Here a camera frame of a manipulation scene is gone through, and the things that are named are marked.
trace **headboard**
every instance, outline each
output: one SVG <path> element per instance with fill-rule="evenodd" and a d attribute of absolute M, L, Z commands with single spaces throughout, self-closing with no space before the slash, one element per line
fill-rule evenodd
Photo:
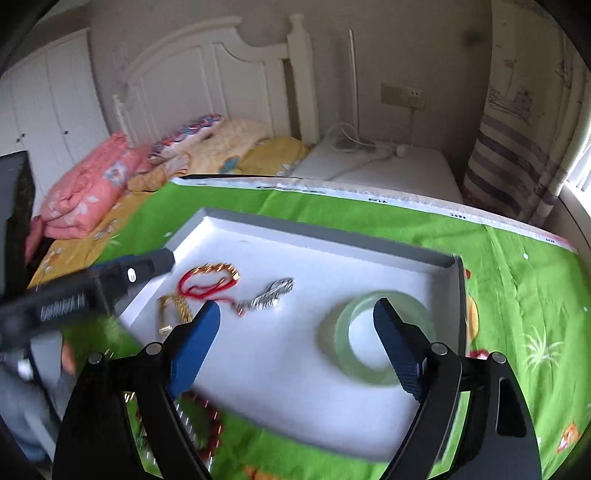
<path fill-rule="evenodd" d="M 124 74 L 125 94 L 113 96 L 130 142 L 156 142 L 214 112 L 262 122 L 269 136 L 295 135 L 290 119 L 296 118 L 302 142 L 316 143 L 312 45 L 303 16 L 291 14 L 290 21 L 287 42 L 277 45 L 247 45 L 236 31 L 242 19 L 223 17 L 189 25 L 148 47 Z M 285 60 L 293 71 L 295 102 L 288 100 Z"/>

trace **person's hand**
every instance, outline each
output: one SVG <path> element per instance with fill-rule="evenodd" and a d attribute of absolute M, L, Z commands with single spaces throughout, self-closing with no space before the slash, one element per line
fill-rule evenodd
<path fill-rule="evenodd" d="M 76 363 L 74 361 L 74 353 L 70 344 L 64 340 L 61 347 L 61 367 L 70 375 L 76 373 Z"/>

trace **wardrobe door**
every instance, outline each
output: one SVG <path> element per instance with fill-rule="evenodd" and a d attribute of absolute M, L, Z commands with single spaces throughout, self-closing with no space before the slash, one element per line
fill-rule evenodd
<path fill-rule="evenodd" d="M 24 149 L 12 107 L 10 78 L 4 75 L 0 78 L 0 155 L 8 155 Z"/>
<path fill-rule="evenodd" d="M 75 163 L 107 139 L 86 32 L 47 52 L 47 72 L 64 140 Z"/>
<path fill-rule="evenodd" d="M 12 95 L 21 138 L 29 151 L 35 180 L 35 205 L 74 166 L 53 107 L 46 55 L 27 60 L 11 72 Z"/>

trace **white tray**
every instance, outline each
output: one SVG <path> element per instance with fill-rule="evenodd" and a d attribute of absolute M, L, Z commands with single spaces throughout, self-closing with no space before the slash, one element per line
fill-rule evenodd
<path fill-rule="evenodd" d="M 389 461 L 415 415 L 418 404 L 401 387 L 351 380 L 323 351 L 323 322 L 353 298 L 377 290 L 407 293 L 433 314 L 436 340 L 456 353 L 465 351 L 466 297 L 459 258 L 213 209 L 195 214 L 167 248 L 176 259 L 171 274 L 150 281 L 128 306 L 118 306 L 124 309 L 121 320 L 144 344 L 162 341 L 157 299 L 173 293 L 179 278 L 193 267 L 233 264 L 241 279 L 224 294 L 237 300 L 259 295 L 278 278 L 293 277 L 293 291 L 275 309 L 240 318 L 220 304 L 220 331 L 194 383 L 216 404 L 293 439 Z M 194 280 L 204 284 L 209 278 Z M 201 304 L 190 301 L 194 314 Z"/>

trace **red string bracelet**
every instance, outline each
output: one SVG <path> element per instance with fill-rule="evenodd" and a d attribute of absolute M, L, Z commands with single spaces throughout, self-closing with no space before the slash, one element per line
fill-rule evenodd
<path fill-rule="evenodd" d="M 224 277 L 220 278 L 216 283 L 212 285 L 191 285 L 190 287 L 184 286 L 186 281 L 194 275 L 198 275 L 200 273 L 219 273 L 221 271 L 227 271 L 230 276 L 228 277 L 225 275 Z M 218 264 L 205 264 L 201 265 L 201 267 L 192 268 L 188 272 L 185 273 L 178 281 L 177 290 L 178 294 L 182 295 L 183 297 L 189 297 L 195 300 L 214 300 L 214 301 L 226 301 L 231 303 L 233 306 L 236 304 L 236 301 L 229 297 L 217 297 L 215 299 L 211 298 L 212 295 L 216 293 L 220 293 L 221 291 L 227 290 L 232 288 L 234 285 L 238 283 L 240 280 L 240 274 L 238 270 L 234 268 L 233 265 L 227 263 L 218 263 Z"/>

